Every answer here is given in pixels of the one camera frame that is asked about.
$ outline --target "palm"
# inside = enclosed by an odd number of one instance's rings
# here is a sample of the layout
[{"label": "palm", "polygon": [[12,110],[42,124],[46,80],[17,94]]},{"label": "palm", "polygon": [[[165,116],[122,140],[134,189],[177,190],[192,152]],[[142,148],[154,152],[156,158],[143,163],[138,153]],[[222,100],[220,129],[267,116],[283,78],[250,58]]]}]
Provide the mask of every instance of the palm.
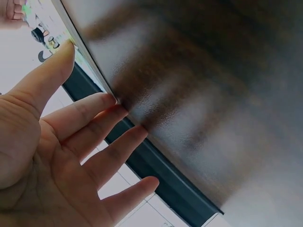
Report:
[{"label": "palm", "polygon": [[110,95],[92,95],[39,121],[45,100],[71,71],[72,56],[68,44],[0,99],[0,225],[114,226],[158,185],[150,177],[102,201],[98,197],[98,189],[146,137],[142,127],[80,165],[127,115]]}]

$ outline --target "knuckle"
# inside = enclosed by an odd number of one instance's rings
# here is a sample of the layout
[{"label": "knuckle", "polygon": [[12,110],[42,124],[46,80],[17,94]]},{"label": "knuckle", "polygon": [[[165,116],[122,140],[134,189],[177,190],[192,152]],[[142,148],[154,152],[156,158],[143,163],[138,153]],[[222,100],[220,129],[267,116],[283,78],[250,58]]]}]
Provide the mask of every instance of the knuckle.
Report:
[{"label": "knuckle", "polygon": [[3,98],[8,102],[29,111],[35,118],[40,118],[40,111],[36,108],[35,98],[31,93],[15,90],[13,93],[6,94]]},{"label": "knuckle", "polygon": [[84,103],[78,102],[75,103],[73,106],[76,109],[76,111],[79,113],[83,121],[85,122],[90,121],[91,117],[89,115],[89,109]]},{"label": "knuckle", "polygon": [[110,159],[114,160],[118,163],[124,163],[124,157],[122,155],[122,152],[117,149],[115,146],[109,147],[108,156]]}]

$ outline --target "white floor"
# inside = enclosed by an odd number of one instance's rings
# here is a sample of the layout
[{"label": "white floor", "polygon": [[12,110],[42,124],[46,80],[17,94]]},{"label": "white floor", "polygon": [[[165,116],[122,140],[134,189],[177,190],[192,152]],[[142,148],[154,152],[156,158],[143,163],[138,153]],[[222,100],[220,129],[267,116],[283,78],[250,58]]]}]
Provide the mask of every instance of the white floor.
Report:
[{"label": "white floor", "polygon": [[[27,73],[40,65],[38,53],[43,46],[31,37],[30,31],[0,31],[0,93],[6,93]],[[43,115],[67,106],[72,100],[61,87],[48,102]],[[102,142],[92,153],[107,146]],[[116,194],[140,179],[124,164],[118,173],[98,192],[100,198]],[[137,208],[128,214],[117,226],[121,227],[187,227],[175,213],[153,194],[146,198]],[[207,227],[228,227],[220,215],[206,223]]]}]

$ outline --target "floor tile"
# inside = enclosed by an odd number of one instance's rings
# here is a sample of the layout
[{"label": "floor tile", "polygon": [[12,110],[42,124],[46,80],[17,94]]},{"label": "floor tile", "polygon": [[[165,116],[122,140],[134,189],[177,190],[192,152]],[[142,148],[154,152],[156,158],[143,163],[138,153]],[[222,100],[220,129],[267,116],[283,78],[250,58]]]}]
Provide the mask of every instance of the floor tile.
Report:
[{"label": "floor tile", "polygon": [[121,227],[170,227],[170,223],[162,217],[150,204],[144,204]]},{"label": "floor tile", "polygon": [[126,222],[133,214],[135,214],[144,204],[146,201],[142,201],[135,209],[133,209],[128,215],[126,215],[117,225],[116,227],[122,226],[124,222]]},{"label": "floor tile", "polygon": [[126,165],[123,164],[118,173],[130,184],[134,185],[140,181],[140,178]]},{"label": "floor tile", "polygon": [[130,184],[123,179],[123,177],[116,173],[99,191],[98,195],[100,199],[107,198],[115,195],[126,188],[130,187]]},{"label": "floor tile", "polygon": [[105,141],[102,141],[98,146],[97,146],[97,149],[99,150],[99,151],[102,151],[102,150],[104,150],[105,148],[107,148],[108,147],[108,144],[105,142]]},{"label": "floor tile", "polygon": [[231,227],[225,220],[223,215],[216,215],[210,222],[203,225],[203,227]]},{"label": "floor tile", "polygon": [[188,227],[158,196],[153,196],[148,203],[155,208],[166,220],[176,227]]}]

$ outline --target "black rubber strip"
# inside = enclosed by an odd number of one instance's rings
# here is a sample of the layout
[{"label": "black rubber strip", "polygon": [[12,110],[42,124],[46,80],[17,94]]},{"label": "black rubber strip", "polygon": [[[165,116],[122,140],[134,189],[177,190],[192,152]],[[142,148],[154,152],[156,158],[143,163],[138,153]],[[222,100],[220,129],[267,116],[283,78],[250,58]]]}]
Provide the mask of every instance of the black rubber strip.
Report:
[{"label": "black rubber strip", "polygon": [[[63,87],[73,101],[101,92],[77,64]],[[133,126],[130,120],[123,119],[106,137],[106,142],[112,143]],[[212,215],[222,213],[149,140],[145,140],[134,151],[126,164],[140,178],[157,177],[160,185],[156,193],[189,226],[201,227]]]}]

